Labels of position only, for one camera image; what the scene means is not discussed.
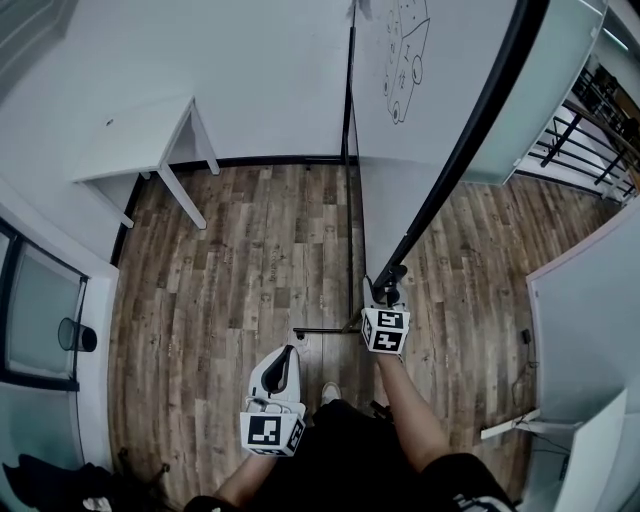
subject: shoe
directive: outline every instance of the shoe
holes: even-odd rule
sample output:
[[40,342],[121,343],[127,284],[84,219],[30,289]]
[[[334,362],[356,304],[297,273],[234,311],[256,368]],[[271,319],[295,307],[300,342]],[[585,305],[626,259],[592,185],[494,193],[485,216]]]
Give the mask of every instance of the shoe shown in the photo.
[[327,382],[322,388],[322,402],[321,405],[327,405],[333,400],[339,400],[342,398],[340,388],[335,382]]

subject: whiteboard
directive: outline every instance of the whiteboard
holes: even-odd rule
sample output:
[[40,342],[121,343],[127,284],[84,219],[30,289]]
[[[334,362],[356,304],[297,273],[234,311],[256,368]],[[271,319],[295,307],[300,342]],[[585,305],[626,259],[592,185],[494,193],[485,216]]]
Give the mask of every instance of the whiteboard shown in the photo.
[[383,271],[476,105],[516,0],[371,0],[352,91],[366,271]]

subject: ceiling light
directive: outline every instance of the ceiling light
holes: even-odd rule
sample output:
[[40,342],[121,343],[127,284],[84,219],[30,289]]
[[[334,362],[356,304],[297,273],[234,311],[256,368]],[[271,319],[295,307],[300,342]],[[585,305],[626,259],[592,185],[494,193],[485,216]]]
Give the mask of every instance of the ceiling light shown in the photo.
[[584,5],[585,7],[588,7],[589,9],[591,9],[593,12],[595,12],[596,14],[602,16],[602,13],[596,9],[593,5],[588,4],[585,0],[578,0],[578,2],[580,2],[582,5]]
[[602,30],[604,30],[604,33],[607,34],[611,39],[613,39],[616,43],[622,46],[625,49],[625,51],[629,51],[629,47],[626,44],[624,44],[622,41],[620,41],[620,39],[614,36],[611,32],[609,32],[606,28],[603,28]]

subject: leg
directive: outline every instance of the leg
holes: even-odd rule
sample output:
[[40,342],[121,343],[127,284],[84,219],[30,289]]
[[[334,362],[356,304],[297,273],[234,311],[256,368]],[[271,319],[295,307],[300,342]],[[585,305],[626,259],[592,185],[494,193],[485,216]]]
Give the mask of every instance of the leg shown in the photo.
[[93,183],[91,183],[90,181],[81,181],[78,183],[78,185],[82,185],[86,190],[91,192],[93,197],[95,197],[98,202],[100,202],[100,204],[102,204],[102,206],[106,208],[109,213],[111,213],[111,215],[113,215],[119,222],[121,222],[128,228],[133,227],[133,221],[129,217],[127,217],[124,212],[120,210],[120,208],[113,204],[111,199],[105,196],[102,191]]
[[348,422],[350,424],[357,422],[359,424],[363,420],[369,421],[374,420],[374,418],[362,414],[342,399],[332,400],[320,407],[313,415],[313,424],[316,426],[328,425],[334,422]]
[[211,146],[211,140],[207,136],[204,124],[202,124],[195,102],[191,106],[191,127],[196,138],[196,151],[207,161],[213,174],[220,174],[216,154],[213,151],[213,146]]
[[173,197],[180,203],[184,211],[187,212],[187,215],[191,217],[191,220],[194,222],[198,229],[207,229],[207,221],[204,220],[204,217],[200,214],[196,205],[193,204],[191,198],[187,195],[185,190],[180,185],[180,182],[176,178],[175,174],[169,167],[169,164],[163,162],[160,169],[158,169],[158,174],[164,181],[164,184],[173,194]]

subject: forearm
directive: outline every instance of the forearm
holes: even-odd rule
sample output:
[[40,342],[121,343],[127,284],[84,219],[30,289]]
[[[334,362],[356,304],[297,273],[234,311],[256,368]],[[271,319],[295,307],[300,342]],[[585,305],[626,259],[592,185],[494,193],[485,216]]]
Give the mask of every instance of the forearm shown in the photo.
[[450,452],[449,441],[398,357],[386,354],[377,357],[400,446],[411,466],[420,472]]
[[218,489],[215,496],[236,508],[245,508],[276,465],[276,457],[249,455]]

